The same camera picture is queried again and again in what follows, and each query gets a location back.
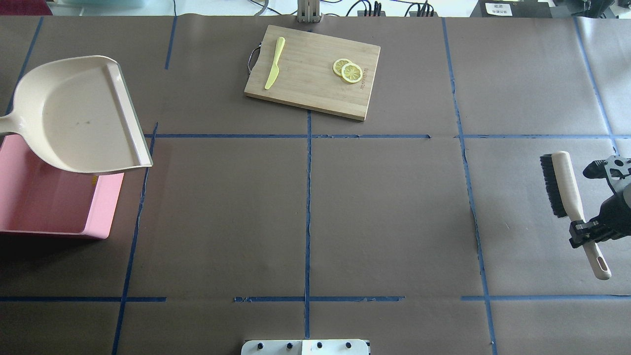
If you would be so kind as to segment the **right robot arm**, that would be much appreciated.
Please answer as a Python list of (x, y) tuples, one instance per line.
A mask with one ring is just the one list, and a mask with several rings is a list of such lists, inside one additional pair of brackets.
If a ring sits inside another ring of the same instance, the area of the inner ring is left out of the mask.
[(631, 235), (630, 185), (621, 192), (615, 192), (601, 204), (599, 215), (588, 222), (574, 221), (570, 225), (573, 248), (578, 248), (592, 241), (619, 240)]

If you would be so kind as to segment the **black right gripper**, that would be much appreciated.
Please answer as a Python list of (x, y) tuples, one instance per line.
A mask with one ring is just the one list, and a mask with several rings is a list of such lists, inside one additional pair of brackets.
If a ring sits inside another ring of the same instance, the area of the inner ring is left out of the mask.
[(613, 195), (601, 204), (599, 215), (588, 222), (572, 221), (569, 228), (572, 248), (587, 243), (619, 240), (631, 235), (631, 210), (621, 195)]

